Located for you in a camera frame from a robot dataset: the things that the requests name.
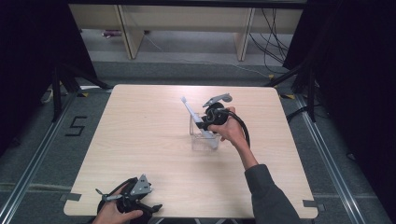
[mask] wooden desk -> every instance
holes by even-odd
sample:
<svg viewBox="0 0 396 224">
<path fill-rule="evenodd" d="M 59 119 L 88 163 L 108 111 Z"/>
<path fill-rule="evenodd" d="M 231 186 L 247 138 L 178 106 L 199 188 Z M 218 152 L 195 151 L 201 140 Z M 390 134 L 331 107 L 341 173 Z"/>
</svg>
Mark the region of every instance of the wooden desk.
<svg viewBox="0 0 396 224">
<path fill-rule="evenodd" d="M 131 177 L 146 174 L 154 191 L 143 203 L 162 203 L 156 217 L 253 217 L 250 192 L 238 153 L 229 142 L 216 151 L 191 150 L 190 114 L 211 97 L 230 93 L 236 113 L 247 125 L 251 149 L 268 165 L 301 218 L 316 208 L 276 90 L 256 87 L 118 85 L 114 88 L 72 193 L 69 216 L 96 215 L 101 196 Z"/>
</svg>

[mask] gray carpet floor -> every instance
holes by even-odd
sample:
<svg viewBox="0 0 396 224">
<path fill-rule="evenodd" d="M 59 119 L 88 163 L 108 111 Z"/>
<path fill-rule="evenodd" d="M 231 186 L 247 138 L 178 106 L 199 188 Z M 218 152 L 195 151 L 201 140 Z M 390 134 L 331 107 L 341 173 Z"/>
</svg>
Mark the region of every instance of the gray carpet floor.
<svg viewBox="0 0 396 224">
<path fill-rule="evenodd" d="M 210 63 L 94 63 L 94 67 L 99 79 L 110 85 L 261 86 L 269 81 L 268 75 L 273 74 L 264 66 L 235 67 Z M 286 71 L 281 67 L 270 68 L 278 73 Z M 279 84 L 276 87 L 278 93 L 292 94 L 292 81 L 293 78 Z M 92 85 L 84 79 L 78 79 L 78 82 L 81 86 Z M 90 220 L 90 217 L 66 216 L 64 202 L 60 199 L 73 186 L 109 96 L 108 92 L 94 91 L 86 97 L 74 99 L 11 223 L 87 223 Z M 285 116 L 298 109 L 293 99 L 280 98 L 280 101 Z M 52 113 L 51 102 L 40 106 L 20 134 L 21 144 L 10 147 L 0 158 L 1 203 L 6 201 L 39 147 L 50 126 Z M 80 136 L 67 136 L 78 131 L 70 128 L 75 116 L 86 117 L 75 123 L 85 128 Z M 367 223 L 391 223 L 359 166 L 347 158 L 347 147 L 325 108 L 316 107 L 316 118 Z M 290 129 L 314 198 L 324 207 L 317 218 L 302 220 L 302 223 L 351 223 L 302 115 L 291 120 Z M 205 219 L 201 223 L 216 222 Z"/>
</svg>

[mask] wooden tabletop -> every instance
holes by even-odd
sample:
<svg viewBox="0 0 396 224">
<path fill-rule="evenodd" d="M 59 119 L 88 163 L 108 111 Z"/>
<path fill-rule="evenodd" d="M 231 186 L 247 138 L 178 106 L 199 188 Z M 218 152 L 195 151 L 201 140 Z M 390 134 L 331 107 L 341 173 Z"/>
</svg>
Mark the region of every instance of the wooden tabletop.
<svg viewBox="0 0 396 224">
<path fill-rule="evenodd" d="M 300 218 L 314 218 L 316 208 L 303 166 L 275 89 L 218 86 L 118 85 L 107 102 L 67 201 L 69 216 L 94 216 L 101 196 L 131 177 L 146 174 L 153 191 L 142 203 L 162 203 L 156 217 L 253 217 L 244 167 L 235 148 L 192 150 L 190 114 L 211 97 L 230 93 L 236 114 L 246 123 L 251 150 L 265 163 Z"/>
</svg>

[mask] dark gray sleeve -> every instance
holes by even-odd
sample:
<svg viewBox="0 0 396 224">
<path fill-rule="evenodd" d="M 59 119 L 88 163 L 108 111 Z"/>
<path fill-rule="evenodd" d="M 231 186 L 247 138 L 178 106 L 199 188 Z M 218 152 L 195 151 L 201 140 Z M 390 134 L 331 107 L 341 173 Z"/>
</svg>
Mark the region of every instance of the dark gray sleeve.
<svg viewBox="0 0 396 224">
<path fill-rule="evenodd" d="M 301 223 L 289 199 L 279 189 L 264 164 L 245 171 L 257 224 Z"/>
</svg>

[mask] person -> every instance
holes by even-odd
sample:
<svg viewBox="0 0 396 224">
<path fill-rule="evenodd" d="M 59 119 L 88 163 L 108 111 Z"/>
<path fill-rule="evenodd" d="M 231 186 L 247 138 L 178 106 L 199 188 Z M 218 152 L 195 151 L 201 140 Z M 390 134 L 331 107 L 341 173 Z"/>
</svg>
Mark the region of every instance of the person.
<svg viewBox="0 0 396 224">
<path fill-rule="evenodd" d="M 227 109 L 235 113 L 234 107 Z M 239 122 L 229 116 L 224 124 L 210 125 L 208 130 L 219 133 L 221 135 L 220 141 L 230 141 L 239 153 L 245 168 L 247 185 L 251 192 L 253 215 L 256 223 L 301 223 L 289 199 L 274 183 L 267 166 L 257 162 Z M 129 219 L 140 217 L 142 214 L 142 211 L 139 210 L 122 214 L 118 211 L 115 202 L 108 202 L 103 206 L 93 223 L 121 224 Z"/>
</svg>

